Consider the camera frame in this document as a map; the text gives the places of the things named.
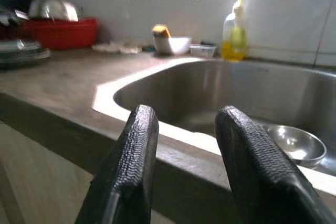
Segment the sink basin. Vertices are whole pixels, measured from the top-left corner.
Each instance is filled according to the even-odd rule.
[[[138,104],[155,110],[161,135],[218,155],[214,120],[223,106],[233,105],[258,123],[297,127],[327,147],[314,170],[336,176],[334,73],[257,61],[182,58],[98,86],[93,108],[125,121]]]

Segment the wall tile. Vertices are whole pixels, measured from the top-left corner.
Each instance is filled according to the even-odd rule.
[[[314,63],[316,54],[312,52],[291,52],[266,48],[249,48],[246,55],[266,60],[277,60],[312,65]]]
[[[321,53],[334,53],[336,55],[336,0],[333,0],[330,14],[324,30]]]
[[[316,65],[336,67],[336,54],[318,54]]]
[[[331,0],[246,0],[252,46],[316,52]]]

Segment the stacked plates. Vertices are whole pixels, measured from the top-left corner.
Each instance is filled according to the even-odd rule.
[[[0,68],[30,66],[50,57],[50,50],[34,40],[0,40]]]

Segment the white bowl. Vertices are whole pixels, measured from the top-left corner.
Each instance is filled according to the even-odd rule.
[[[154,46],[160,54],[181,55],[189,51],[191,40],[191,37],[154,37]]]

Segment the black textured grip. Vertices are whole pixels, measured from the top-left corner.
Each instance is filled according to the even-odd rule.
[[[336,223],[302,172],[247,115],[221,109],[216,138],[245,223]]]
[[[76,224],[149,224],[159,123],[151,107],[131,112],[95,175]]]

